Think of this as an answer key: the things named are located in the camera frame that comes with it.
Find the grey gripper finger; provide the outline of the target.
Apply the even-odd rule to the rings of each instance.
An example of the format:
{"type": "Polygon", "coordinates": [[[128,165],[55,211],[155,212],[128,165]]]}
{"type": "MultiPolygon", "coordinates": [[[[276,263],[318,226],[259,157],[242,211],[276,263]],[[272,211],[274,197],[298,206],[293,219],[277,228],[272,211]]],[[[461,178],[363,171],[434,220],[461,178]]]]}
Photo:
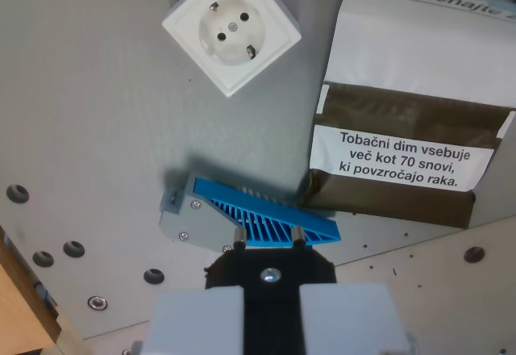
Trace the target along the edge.
{"type": "Polygon", "coordinates": [[[242,354],[244,291],[240,286],[171,290],[156,302],[144,354],[242,354]]]}
{"type": "Polygon", "coordinates": [[[407,331],[383,284],[300,286],[307,354],[411,354],[407,331]]]}

